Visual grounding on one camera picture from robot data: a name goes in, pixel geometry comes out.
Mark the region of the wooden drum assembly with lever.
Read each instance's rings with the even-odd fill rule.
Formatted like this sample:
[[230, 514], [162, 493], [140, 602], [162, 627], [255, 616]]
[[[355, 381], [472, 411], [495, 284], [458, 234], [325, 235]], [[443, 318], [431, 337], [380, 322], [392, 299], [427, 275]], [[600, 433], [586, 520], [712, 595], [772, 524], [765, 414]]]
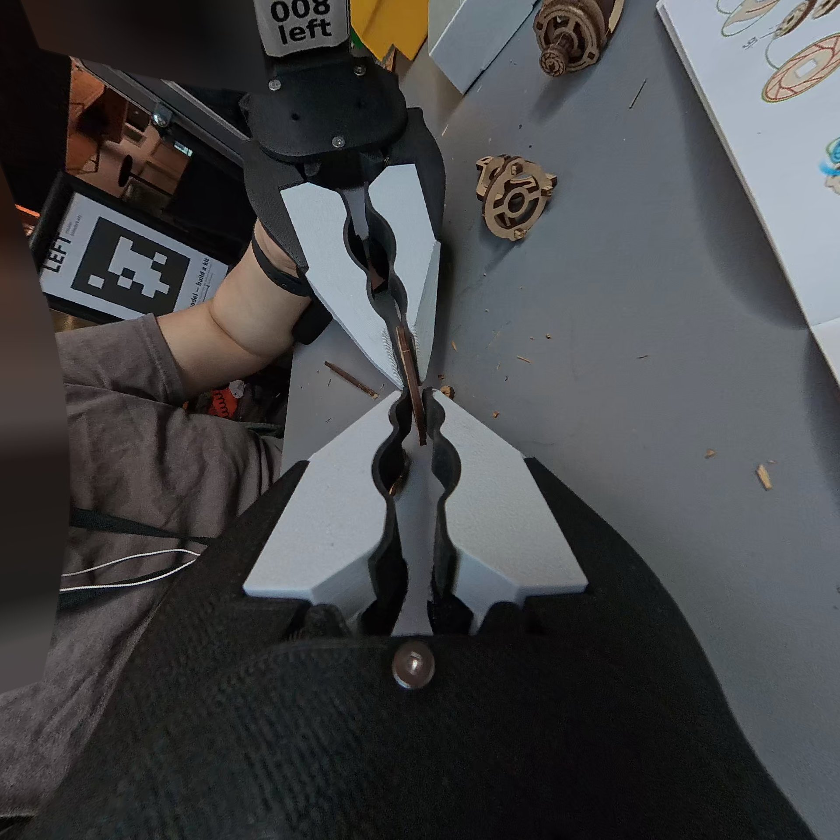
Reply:
[[594, 65], [621, 20], [624, 1], [542, 1], [532, 27], [549, 77]]

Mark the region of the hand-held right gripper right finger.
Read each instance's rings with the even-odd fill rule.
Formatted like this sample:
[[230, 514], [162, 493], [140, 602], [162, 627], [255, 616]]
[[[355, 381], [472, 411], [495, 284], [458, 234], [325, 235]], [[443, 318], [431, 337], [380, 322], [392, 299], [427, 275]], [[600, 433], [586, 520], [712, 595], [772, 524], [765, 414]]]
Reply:
[[429, 620], [475, 631], [491, 607], [583, 593], [586, 577], [526, 458], [446, 395], [427, 389], [437, 502]]

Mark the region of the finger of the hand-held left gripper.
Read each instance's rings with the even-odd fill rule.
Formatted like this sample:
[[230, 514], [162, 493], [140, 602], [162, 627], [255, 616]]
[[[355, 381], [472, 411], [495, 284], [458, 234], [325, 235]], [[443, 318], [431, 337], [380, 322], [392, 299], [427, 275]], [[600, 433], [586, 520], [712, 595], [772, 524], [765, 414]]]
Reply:
[[392, 295], [413, 340], [423, 382], [434, 345], [441, 244], [415, 164], [386, 167], [367, 186], [365, 213], [371, 239], [383, 246], [388, 259]]
[[342, 195], [320, 185], [294, 185], [280, 196], [306, 260], [310, 287], [366, 358], [403, 389], [385, 321], [371, 304], [368, 276], [350, 252], [350, 215]]

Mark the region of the yellow plastic bin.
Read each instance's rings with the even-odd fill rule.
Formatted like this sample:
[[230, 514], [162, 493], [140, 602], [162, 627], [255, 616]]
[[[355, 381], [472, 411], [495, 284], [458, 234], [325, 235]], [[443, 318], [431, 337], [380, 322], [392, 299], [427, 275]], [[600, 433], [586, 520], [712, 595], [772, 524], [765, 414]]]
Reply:
[[350, 21], [378, 60], [392, 48], [414, 60], [427, 38], [428, 6], [428, 1], [351, 1]]

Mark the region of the round brown wooden disc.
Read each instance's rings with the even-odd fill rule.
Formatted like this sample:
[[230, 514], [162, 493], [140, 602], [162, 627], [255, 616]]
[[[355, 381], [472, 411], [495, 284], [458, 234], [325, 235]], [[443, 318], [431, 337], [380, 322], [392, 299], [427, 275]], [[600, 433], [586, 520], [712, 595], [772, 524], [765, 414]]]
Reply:
[[427, 426], [424, 403], [418, 379], [417, 365], [413, 352], [412, 342], [401, 323], [395, 328], [397, 348], [402, 362], [405, 383], [411, 398], [413, 417], [420, 446], [427, 445]]

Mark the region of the person's left forearm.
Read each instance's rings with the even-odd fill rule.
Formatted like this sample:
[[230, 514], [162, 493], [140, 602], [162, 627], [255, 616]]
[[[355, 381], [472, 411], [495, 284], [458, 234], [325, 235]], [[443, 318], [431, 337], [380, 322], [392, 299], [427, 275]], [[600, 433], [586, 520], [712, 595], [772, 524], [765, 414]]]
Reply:
[[309, 304], [268, 278], [248, 249], [213, 298], [157, 319], [185, 399], [243, 380], [287, 352]]

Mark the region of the grey framed panel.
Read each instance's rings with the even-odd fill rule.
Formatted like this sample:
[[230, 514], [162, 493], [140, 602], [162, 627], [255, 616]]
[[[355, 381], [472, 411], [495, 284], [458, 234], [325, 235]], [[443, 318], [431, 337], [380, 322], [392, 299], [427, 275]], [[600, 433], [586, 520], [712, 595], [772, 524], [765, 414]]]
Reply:
[[79, 59], [84, 70], [150, 115], [161, 136], [233, 173], [250, 138], [239, 103], [242, 91], [152, 78]]

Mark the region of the person's left hand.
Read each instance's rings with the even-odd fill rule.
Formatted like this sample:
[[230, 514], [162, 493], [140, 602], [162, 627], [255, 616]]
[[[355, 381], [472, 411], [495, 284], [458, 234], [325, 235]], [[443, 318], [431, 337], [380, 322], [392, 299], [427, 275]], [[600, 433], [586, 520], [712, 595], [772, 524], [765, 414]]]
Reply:
[[255, 221], [249, 249], [271, 290], [280, 293], [282, 307], [288, 311], [292, 322], [299, 320], [312, 304], [312, 290], [305, 272], [278, 245], [260, 220]]

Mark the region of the white cardboard box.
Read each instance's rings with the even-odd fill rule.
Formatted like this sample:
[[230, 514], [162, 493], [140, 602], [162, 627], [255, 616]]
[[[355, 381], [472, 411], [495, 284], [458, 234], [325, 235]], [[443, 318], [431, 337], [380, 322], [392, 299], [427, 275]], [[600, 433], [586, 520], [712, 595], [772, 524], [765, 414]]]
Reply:
[[430, 1], [430, 59], [459, 93], [467, 93], [534, 5], [534, 1]]

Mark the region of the white instruction booklet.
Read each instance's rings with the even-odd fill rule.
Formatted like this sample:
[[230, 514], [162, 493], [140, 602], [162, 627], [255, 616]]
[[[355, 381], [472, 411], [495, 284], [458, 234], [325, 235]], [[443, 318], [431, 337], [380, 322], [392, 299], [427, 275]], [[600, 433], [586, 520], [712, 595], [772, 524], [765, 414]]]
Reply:
[[657, 10], [839, 379], [839, 2]]

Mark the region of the wooden gear assembly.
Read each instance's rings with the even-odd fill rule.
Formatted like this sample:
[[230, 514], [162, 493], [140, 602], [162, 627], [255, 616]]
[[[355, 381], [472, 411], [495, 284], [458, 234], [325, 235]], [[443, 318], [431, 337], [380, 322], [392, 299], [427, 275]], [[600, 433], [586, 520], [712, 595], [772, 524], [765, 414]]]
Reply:
[[557, 186], [558, 177], [519, 155], [487, 155], [476, 162], [476, 196], [489, 231], [517, 243], [536, 224]]

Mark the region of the thin wooden stick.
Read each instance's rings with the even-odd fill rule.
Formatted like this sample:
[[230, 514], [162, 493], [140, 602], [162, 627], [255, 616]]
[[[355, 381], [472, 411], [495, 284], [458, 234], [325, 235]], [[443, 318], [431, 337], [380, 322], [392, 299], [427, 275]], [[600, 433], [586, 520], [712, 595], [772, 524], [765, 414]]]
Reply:
[[324, 362], [325, 366], [332, 372], [335, 373], [339, 378], [348, 382], [354, 388], [358, 389], [362, 393], [366, 394], [372, 400], [379, 399], [379, 393], [372, 389], [370, 386], [366, 385], [362, 381], [360, 381], [357, 377], [352, 375], [351, 373], [345, 371], [344, 369], [340, 368], [338, 365], [326, 360]]

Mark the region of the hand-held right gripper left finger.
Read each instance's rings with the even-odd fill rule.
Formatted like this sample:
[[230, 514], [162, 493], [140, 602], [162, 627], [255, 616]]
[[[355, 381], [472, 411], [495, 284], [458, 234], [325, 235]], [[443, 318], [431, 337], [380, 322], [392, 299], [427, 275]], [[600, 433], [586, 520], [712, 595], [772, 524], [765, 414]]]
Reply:
[[388, 488], [404, 464], [404, 394], [383, 397], [307, 462], [244, 582], [252, 597], [338, 609], [390, 635], [404, 603], [404, 558]]

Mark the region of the framed black white marker sign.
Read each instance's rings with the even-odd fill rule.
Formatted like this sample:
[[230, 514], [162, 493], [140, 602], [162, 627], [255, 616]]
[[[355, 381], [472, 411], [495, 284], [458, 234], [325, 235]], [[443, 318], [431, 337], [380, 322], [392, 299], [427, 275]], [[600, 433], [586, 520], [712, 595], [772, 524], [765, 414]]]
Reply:
[[64, 171], [28, 242], [50, 307], [96, 324], [194, 307], [230, 269], [218, 250]]

